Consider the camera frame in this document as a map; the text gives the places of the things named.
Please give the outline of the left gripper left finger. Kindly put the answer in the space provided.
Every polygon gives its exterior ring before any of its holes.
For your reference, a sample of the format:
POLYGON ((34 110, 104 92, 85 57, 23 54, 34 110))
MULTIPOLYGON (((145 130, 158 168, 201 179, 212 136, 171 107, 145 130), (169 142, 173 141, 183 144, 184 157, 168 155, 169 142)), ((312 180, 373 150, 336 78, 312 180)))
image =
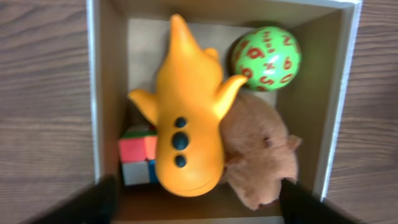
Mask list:
POLYGON ((113 176, 79 193, 63 205, 41 215, 30 224, 110 224, 116 213, 118 185, 113 176))

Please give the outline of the yellow rubber whale toy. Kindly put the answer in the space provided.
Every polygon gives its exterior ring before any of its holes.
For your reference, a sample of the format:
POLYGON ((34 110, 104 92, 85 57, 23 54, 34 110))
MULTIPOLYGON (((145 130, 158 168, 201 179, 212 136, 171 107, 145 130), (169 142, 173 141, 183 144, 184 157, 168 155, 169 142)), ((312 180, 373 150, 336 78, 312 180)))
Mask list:
POLYGON ((242 74, 225 80, 218 51, 201 48, 181 15, 170 17, 155 92, 128 94, 157 129, 155 173, 167 191, 197 197, 217 185, 224 170, 220 123, 247 80, 242 74))

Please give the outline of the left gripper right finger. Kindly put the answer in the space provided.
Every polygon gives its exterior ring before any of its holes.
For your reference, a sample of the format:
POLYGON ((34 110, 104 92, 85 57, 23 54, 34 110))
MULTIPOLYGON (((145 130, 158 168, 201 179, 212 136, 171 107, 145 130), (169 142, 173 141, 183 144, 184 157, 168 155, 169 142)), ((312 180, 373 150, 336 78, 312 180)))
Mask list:
POLYGON ((280 210, 285 224, 363 224, 342 211, 321 202, 300 184, 281 180, 280 210))

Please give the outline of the green number ball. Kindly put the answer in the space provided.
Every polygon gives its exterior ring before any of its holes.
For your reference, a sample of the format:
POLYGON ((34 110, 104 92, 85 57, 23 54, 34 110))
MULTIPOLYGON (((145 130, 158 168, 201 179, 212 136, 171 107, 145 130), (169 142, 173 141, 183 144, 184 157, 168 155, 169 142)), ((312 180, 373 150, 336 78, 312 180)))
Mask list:
POLYGON ((301 61, 299 43, 289 31, 265 26, 240 38, 231 54, 231 69, 247 76, 250 90, 276 91, 295 78, 301 61))

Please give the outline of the colourful puzzle cube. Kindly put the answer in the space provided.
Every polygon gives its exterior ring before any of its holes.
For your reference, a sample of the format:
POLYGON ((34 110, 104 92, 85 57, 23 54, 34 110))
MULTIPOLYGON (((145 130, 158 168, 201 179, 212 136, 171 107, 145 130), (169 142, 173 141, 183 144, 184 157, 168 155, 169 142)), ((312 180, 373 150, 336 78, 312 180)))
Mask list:
POLYGON ((155 174, 157 131, 153 125, 131 126, 118 144, 125 186, 159 183, 155 174))

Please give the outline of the brown plush capybara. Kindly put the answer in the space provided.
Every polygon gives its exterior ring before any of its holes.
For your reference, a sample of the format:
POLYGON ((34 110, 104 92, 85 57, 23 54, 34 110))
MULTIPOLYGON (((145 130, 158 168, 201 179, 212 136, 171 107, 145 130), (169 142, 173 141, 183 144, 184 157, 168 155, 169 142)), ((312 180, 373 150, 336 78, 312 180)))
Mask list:
POLYGON ((302 138, 290 134, 276 109, 260 97, 238 94, 220 131, 225 154, 221 180, 247 208, 276 201, 282 179, 297 181, 302 138))

